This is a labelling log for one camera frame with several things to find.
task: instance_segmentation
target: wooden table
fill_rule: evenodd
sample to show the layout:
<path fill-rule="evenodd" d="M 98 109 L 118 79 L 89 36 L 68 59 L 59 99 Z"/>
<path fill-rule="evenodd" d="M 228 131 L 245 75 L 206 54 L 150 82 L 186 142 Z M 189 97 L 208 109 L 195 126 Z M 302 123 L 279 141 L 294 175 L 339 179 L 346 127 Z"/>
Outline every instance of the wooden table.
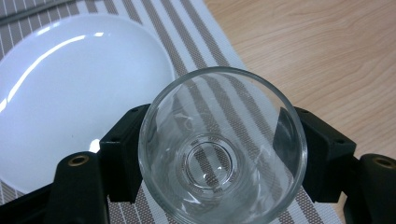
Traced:
<path fill-rule="evenodd" d="M 205 2 L 248 71 L 355 141 L 356 157 L 396 158 L 396 1 Z"/>

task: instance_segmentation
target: transparent container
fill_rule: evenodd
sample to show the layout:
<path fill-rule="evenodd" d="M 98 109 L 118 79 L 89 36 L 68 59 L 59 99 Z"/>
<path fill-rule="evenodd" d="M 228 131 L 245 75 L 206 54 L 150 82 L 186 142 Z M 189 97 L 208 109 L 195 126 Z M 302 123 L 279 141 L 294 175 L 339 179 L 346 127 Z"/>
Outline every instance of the transparent container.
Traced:
<path fill-rule="evenodd" d="M 247 71 L 212 67 L 166 87 L 139 138 L 144 181 L 181 223 L 266 223 L 304 179 L 306 142 L 287 98 Z"/>

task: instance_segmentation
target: round plate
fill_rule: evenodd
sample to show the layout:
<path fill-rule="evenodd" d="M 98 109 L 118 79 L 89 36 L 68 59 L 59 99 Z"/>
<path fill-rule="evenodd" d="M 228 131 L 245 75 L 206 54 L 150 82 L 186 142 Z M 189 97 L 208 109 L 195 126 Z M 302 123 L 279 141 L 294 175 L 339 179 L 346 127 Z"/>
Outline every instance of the round plate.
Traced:
<path fill-rule="evenodd" d="M 26 37 L 0 63 L 0 178 L 23 193 L 98 142 L 131 108 L 175 79 L 162 44 L 142 26 L 76 16 Z"/>

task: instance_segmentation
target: bowl rim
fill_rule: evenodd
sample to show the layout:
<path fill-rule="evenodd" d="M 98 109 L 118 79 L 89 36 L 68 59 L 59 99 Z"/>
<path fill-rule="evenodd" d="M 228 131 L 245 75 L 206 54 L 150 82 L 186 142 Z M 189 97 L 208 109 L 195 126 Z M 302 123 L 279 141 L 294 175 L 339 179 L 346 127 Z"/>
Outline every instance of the bowl rim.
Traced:
<path fill-rule="evenodd" d="M 138 144 L 138 159 L 139 159 L 140 172 L 143 176 L 143 180 L 146 183 L 149 193 L 152 195 L 152 197 L 156 201 L 156 203 L 166 213 L 168 213 L 175 220 L 180 221 L 182 223 L 195 223 L 194 220 L 192 220 L 190 217 L 180 214 L 177 211 L 177 209 L 171 203 L 169 203 L 169 201 L 167 200 L 165 195 L 161 193 L 161 188 L 159 188 L 156 185 L 155 180 L 153 180 L 150 177 L 150 169 L 148 166 L 149 162 L 147 161 L 147 157 L 146 157 L 146 153 L 145 153 L 146 141 L 143 141 L 143 139 L 147 139 L 146 133 L 147 133 L 148 126 L 150 125 L 150 123 L 152 121 L 152 116 L 157 111 L 158 105 L 163 101 L 163 99 L 167 96 L 167 94 L 169 92 L 174 90 L 180 84 L 182 84 L 185 81 L 192 79 L 194 77 L 198 77 L 198 76 L 204 75 L 204 74 L 220 73 L 220 72 L 221 73 L 231 73 L 231 74 L 235 74 L 235 75 L 249 77 L 251 79 L 258 81 L 263 86 L 268 88 L 284 104 L 287 111 L 289 112 L 292 123 L 294 124 L 294 128 L 296 129 L 296 133 L 297 133 L 296 136 L 299 140 L 300 149 L 301 149 L 298 169 L 296 171 L 296 176 L 294 177 L 294 181 L 291 184 L 289 192 L 283 198 L 283 203 L 278 203 L 271 211 L 269 211 L 267 213 L 267 215 L 264 217 L 264 220 L 260 220 L 260 221 L 270 222 L 273 219 L 275 219 L 276 216 L 278 216 L 281 212 L 285 211 L 287 209 L 287 207 L 290 206 L 290 204 L 292 203 L 294 198 L 296 197 L 296 195 L 303 183 L 303 180 L 304 180 L 308 152 L 307 152 L 304 128 L 303 128 L 303 125 L 299 119 L 299 116 L 298 116 L 297 111 L 295 110 L 294 106 L 286 98 L 286 96 L 278 88 L 276 88 L 273 84 L 271 84 L 269 81 L 265 80 L 262 77 L 259 77 L 253 73 L 250 73 L 249 71 L 238 69 L 238 68 L 233 68 L 233 67 L 225 67 L 225 66 L 214 66 L 214 67 L 202 68 L 202 69 L 198 69 L 198 70 L 189 72 L 188 74 L 177 78 L 175 81 L 170 83 L 165 89 L 163 89 L 160 92 L 160 94 L 154 99 L 154 101 L 152 102 L 150 107 L 148 108 L 148 112 L 146 113 L 146 116 L 143 120 L 141 129 L 140 129 L 139 144 Z"/>

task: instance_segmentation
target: striped placemat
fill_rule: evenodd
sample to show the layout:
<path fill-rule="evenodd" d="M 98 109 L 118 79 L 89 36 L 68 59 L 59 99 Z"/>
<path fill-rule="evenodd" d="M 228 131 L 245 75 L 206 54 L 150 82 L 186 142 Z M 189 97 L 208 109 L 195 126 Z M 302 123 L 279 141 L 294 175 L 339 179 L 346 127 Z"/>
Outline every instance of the striped placemat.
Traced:
<path fill-rule="evenodd" d="M 0 16 L 43 2 L 45 0 L 1 0 Z M 114 14 L 141 23 L 162 41 L 179 76 L 217 65 L 245 69 L 201 0 L 77 0 L 0 27 L 0 60 L 40 27 L 61 18 L 90 13 Z M 22 193 L 0 180 L 0 204 L 21 196 Z M 135 204 L 110 203 L 109 209 L 112 223 L 176 223 L 155 203 L 144 183 Z M 288 210 L 272 223 L 341 221 L 328 204 L 312 203 L 300 189 Z"/>

